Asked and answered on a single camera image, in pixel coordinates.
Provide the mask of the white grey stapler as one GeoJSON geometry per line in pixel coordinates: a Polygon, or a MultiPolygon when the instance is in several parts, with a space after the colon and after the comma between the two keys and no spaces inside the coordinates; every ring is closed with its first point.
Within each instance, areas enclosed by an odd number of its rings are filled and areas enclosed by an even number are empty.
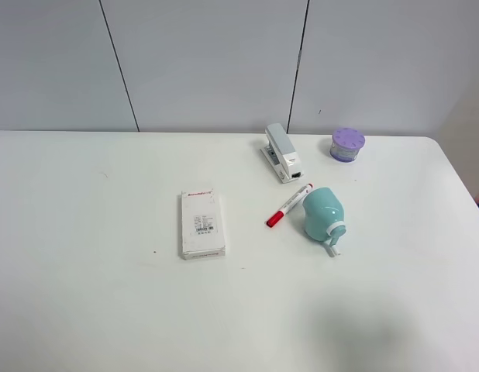
{"type": "Polygon", "coordinates": [[[304,174],[302,162],[284,127],[273,123],[265,133],[268,144],[261,151],[279,180],[283,184],[298,180],[304,174]]]}

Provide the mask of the red capped white marker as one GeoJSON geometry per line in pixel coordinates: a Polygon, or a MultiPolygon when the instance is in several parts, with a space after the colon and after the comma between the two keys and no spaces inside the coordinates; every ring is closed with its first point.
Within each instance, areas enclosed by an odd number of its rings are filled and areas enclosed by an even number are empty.
{"type": "Polygon", "coordinates": [[[312,190],[313,184],[310,183],[300,188],[266,221],[266,225],[269,228],[273,228],[312,190]]]}

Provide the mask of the white flat cardboard box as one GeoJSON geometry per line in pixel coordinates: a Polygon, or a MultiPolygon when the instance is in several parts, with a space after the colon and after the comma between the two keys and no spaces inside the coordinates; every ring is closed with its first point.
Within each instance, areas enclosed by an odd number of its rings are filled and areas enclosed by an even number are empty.
{"type": "Polygon", "coordinates": [[[181,192],[181,256],[184,260],[226,255],[219,197],[213,189],[181,192]]]}

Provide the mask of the purple lidded round jar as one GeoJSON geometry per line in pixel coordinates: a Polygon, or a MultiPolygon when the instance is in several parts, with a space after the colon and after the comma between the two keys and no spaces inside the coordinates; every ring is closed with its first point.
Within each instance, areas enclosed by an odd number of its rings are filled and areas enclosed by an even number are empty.
{"type": "Polygon", "coordinates": [[[360,131],[352,128],[336,129],[332,134],[329,153],[340,162],[351,163],[355,161],[364,144],[365,137],[360,131]]]}

